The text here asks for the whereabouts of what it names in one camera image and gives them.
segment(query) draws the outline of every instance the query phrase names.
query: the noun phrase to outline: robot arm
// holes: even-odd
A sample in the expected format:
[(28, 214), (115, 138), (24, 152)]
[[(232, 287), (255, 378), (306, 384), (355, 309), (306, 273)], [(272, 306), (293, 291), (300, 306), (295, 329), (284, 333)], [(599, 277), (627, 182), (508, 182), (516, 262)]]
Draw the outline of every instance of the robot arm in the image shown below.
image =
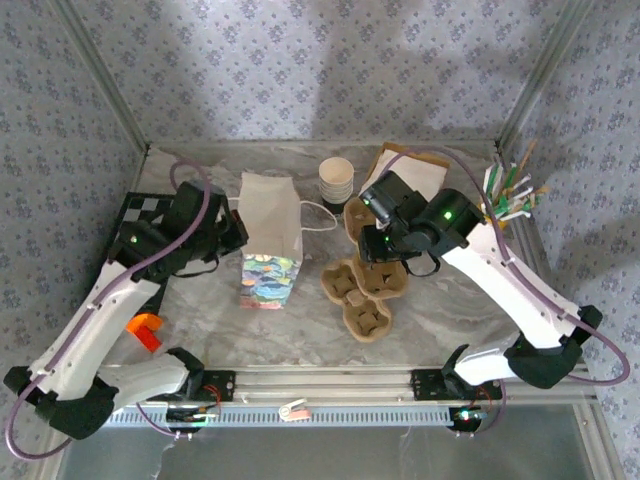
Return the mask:
[[(359, 242), (363, 260), (407, 260), (428, 252), (471, 278), (520, 330), (492, 344), (456, 350), (443, 369), (453, 393), (515, 376), (539, 388), (551, 388), (571, 372), (589, 335), (551, 311), (514, 276), (502, 260), (492, 226), (469, 199), (445, 189), (427, 202), (392, 171), (360, 198), (386, 225), (384, 230), (363, 229)], [(599, 325), (602, 314), (597, 309), (579, 308), (563, 298), (508, 252), (525, 278), (566, 314), (593, 328)]]
[[(217, 187), (210, 190), (203, 221), (179, 248), (100, 298), (107, 285), (129, 267), (150, 258), (185, 232), (203, 205), (204, 191), (198, 183), (183, 183), (171, 209), (159, 212), (163, 213), (160, 224), (144, 220), (123, 224), (98, 280), (58, 339), (29, 367), (13, 367), (8, 372), (4, 383), (16, 394), (41, 378), (27, 401), (50, 426), (72, 438), (86, 438), (125, 405), (175, 392), (189, 398), (200, 387), (204, 366), (180, 348), (136, 365), (101, 364), (129, 320), (164, 280), (190, 261), (217, 262), (246, 244), (247, 232), (237, 212), (229, 210), (224, 192)], [(90, 316), (83, 320), (87, 312)]]

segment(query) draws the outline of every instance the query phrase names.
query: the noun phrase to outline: bag handle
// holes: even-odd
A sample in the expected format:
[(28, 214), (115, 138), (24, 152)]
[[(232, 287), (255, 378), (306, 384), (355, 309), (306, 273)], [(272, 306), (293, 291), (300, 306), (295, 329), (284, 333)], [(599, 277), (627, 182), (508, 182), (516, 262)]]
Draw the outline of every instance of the bag handle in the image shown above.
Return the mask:
[(336, 220), (336, 217), (333, 215), (333, 213), (331, 213), (329, 210), (327, 210), (323, 205), (320, 205), (319, 203), (315, 203), (315, 202), (310, 202), (309, 200), (300, 200), (300, 205), (305, 204), (305, 203), (307, 205), (313, 205), (314, 207), (321, 208), (322, 210), (327, 212), (329, 214), (329, 216), (331, 217), (331, 220), (333, 220), (333, 227), (326, 227), (326, 228), (302, 227), (303, 231), (306, 230), (308, 232), (328, 232), (329, 230), (335, 230), (336, 228), (338, 228), (338, 220)]

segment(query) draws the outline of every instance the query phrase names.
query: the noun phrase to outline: blue patterned wallpaper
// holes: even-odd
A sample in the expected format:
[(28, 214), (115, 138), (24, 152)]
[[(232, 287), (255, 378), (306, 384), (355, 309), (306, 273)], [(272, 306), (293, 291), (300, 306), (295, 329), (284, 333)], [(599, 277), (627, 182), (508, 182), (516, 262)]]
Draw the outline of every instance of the blue patterned wallpaper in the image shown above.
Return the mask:
[[(2, 376), (40, 356), (72, 316), (140, 160), (46, 5), (0, 5)], [(2, 386), (2, 429), (12, 401)], [(20, 418), (32, 448), (42, 423)], [(0, 442), (0, 478), (26, 472)]]
[(562, 0), (76, 0), (151, 142), (496, 138)]
[[(535, 220), (560, 291), (605, 314), (601, 330), (632, 375), (598, 394), (628, 478), (640, 478), (640, 5), (597, 2), (524, 128), (540, 142), (529, 170), (551, 187)], [(518, 146), (521, 154), (526, 148)], [(620, 372), (585, 349), (593, 375)]]

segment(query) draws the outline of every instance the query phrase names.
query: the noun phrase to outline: colorful printed bag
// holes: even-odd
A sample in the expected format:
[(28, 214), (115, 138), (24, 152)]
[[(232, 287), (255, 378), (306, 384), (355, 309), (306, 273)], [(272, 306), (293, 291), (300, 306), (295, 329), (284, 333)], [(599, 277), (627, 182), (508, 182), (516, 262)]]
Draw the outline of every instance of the colorful printed bag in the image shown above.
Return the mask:
[[(323, 209), (334, 225), (303, 228), (301, 204)], [(322, 232), (338, 226), (322, 205), (300, 201), (291, 177), (263, 177), (242, 174), (238, 212), (249, 234), (242, 249), (240, 305), (246, 308), (282, 308), (293, 289), (302, 265), (302, 231)]]

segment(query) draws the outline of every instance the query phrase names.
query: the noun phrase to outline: checkered board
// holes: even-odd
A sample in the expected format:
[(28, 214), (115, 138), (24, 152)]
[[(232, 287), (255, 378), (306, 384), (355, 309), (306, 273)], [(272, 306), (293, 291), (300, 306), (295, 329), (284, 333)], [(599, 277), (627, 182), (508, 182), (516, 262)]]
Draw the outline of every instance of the checkered board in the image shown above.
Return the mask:
[[(113, 242), (118, 238), (120, 233), (120, 226), (122, 222), (135, 222), (136, 220), (145, 220), (153, 216), (157, 210), (167, 211), (173, 202), (174, 195), (164, 195), (155, 193), (137, 193), (129, 192), (122, 203), (118, 219), (116, 221), (116, 227), (114, 228), (109, 242), (109, 248), (113, 245)], [(158, 224), (162, 221), (162, 215), (152, 220), (152, 224)], [(162, 304), (162, 298), (164, 297), (164, 291), (167, 288), (167, 280), (165, 280), (160, 286), (160, 290), (152, 298), (145, 303), (138, 313), (155, 313), (160, 311), (160, 305)]]

